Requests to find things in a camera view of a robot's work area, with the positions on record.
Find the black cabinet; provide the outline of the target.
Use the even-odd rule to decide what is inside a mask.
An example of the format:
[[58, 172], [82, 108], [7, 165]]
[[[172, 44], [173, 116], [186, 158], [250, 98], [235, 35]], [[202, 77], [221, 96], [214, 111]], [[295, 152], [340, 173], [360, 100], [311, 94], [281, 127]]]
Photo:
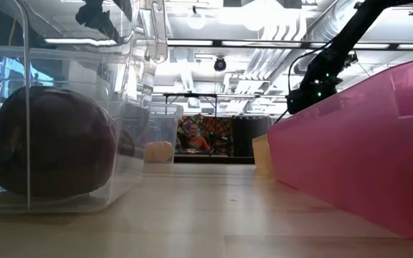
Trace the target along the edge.
[[267, 133], [271, 119], [267, 116], [237, 116], [232, 119], [234, 157], [253, 157], [252, 140]]

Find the large clear plastic bin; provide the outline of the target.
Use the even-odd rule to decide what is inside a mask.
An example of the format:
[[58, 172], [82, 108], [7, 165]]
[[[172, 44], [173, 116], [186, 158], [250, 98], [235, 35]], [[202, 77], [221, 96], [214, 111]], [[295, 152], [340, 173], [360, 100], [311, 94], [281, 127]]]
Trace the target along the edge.
[[83, 0], [0, 0], [0, 109], [16, 90], [57, 87], [87, 96], [115, 121], [113, 172], [101, 188], [66, 198], [37, 198], [0, 186], [0, 214], [81, 213], [114, 203], [141, 179], [157, 64], [166, 60], [163, 0], [104, 0], [118, 30], [111, 47], [48, 44], [44, 39], [108, 39], [77, 23]]

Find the black metal rack frame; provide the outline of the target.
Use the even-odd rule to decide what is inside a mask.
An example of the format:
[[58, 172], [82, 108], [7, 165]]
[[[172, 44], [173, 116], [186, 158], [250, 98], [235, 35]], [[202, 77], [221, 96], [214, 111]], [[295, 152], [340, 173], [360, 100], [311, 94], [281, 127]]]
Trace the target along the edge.
[[286, 110], [284, 95], [243, 95], [192, 92], [153, 93], [164, 97], [166, 104], [180, 104], [185, 115], [279, 116]]

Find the pink translucent plastic bin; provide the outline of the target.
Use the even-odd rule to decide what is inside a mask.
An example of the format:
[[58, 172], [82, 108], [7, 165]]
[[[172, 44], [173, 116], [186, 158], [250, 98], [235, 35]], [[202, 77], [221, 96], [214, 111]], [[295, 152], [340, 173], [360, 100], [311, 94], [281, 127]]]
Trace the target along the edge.
[[413, 239], [413, 61], [268, 130], [277, 181]]

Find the small clear plastic bin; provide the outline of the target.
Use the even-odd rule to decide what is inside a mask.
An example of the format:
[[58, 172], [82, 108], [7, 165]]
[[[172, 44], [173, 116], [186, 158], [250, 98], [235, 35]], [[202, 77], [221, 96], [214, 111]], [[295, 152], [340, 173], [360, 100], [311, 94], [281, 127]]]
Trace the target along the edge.
[[[168, 141], [172, 144], [174, 155], [176, 150], [178, 122], [184, 113], [180, 105], [155, 103], [151, 106], [151, 113], [148, 121], [147, 142]], [[172, 164], [167, 163], [149, 163], [149, 164]]]

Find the dark red apple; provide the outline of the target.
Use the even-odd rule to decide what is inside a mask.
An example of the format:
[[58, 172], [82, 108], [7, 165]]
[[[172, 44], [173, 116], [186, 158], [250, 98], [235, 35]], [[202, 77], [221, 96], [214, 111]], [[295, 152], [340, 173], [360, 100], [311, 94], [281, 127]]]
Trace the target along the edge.
[[104, 186], [113, 172], [115, 121], [93, 99], [57, 87], [20, 88], [0, 109], [0, 186], [66, 198]]

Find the colourful wall mural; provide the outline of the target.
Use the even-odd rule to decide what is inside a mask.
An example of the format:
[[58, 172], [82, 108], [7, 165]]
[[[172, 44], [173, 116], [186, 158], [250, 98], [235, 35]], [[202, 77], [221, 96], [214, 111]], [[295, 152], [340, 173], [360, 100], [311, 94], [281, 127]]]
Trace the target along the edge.
[[[184, 147], [190, 123], [199, 126], [201, 135], [209, 144], [211, 151], [203, 153]], [[233, 156], [232, 121], [230, 118], [196, 115], [183, 115], [178, 122], [175, 153]]]

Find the orange toy fruit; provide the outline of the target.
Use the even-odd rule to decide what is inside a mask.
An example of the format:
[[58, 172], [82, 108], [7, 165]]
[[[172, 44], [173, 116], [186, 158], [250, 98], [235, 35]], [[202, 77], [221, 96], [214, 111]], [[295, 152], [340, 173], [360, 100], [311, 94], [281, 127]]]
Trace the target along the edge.
[[173, 156], [174, 150], [170, 142], [156, 141], [146, 145], [144, 160], [147, 163], [167, 163]]

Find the silver ventilation duct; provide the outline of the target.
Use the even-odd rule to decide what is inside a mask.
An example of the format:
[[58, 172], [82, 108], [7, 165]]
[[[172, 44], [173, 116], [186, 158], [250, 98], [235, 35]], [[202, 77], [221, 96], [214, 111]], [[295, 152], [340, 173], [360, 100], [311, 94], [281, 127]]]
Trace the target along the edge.
[[309, 42], [328, 42], [345, 27], [356, 13], [357, 0], [334, 0], [307, 30], [303, 40]]

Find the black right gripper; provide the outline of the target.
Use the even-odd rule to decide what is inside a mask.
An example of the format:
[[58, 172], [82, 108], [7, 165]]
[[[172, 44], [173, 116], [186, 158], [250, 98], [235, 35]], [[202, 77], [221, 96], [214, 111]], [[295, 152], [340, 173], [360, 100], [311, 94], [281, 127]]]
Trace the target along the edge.
[[336, 93], [336, 83], [333, 81], [314, 81], [302, 84], [286, 96], [288, 112], [294, 115]]

